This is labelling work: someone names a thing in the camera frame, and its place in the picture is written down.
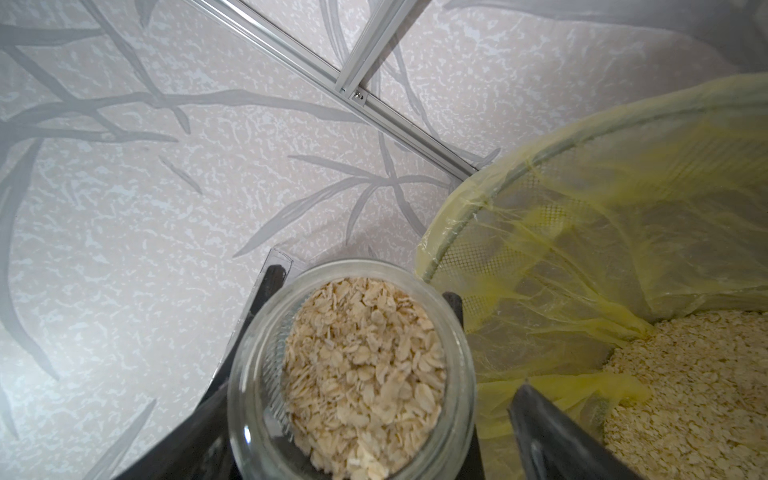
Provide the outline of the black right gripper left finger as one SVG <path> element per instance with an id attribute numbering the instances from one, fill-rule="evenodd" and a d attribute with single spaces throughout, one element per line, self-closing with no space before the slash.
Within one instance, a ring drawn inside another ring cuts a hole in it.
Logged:
<path id="1" fill-rule="evenodd" d="M 230 479 L 227 385 L 117 479 Z"/>

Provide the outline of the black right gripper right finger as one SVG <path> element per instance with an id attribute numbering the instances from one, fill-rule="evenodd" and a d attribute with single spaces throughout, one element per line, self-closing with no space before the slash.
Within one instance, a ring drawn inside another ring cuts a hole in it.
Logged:
<path id="1" fill-rule="evenodd" d="M 508 415 L 528 479 L 631 479 L 640 476 L 528 383 Z"/>

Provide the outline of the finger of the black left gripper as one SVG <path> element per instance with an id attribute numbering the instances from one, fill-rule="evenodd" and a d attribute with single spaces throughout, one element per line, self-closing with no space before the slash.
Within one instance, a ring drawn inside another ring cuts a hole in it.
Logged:
<path id="1" fill-rule="evenodd" d="M 445 474 L 454 479 L 484 479 L 476 414 L 476 375 L 473 359 L 464 332 L 461 297 L 452 292 L 443 298 L 453 312 L 448 340 L 448 406 L 441 421 L 446 427 L 443 445 Z"/>
<path id="2" fill-rule="evenodd" d="M 253 299 L 246 305 L 240 326 L 234 332 L 233 341 L 231 342 L 228 353 L 218 367 L 218 370 L 211 380 L 208 389 L 203 394 L 198 406 L 202 406 L 228 382 L 237 350 L 247 329 L 266 302 L 283 287 L 286 277 L 287 271 L 284 266 L 271 264 L 266 267 L 261 282 L 257 285 Z"/>

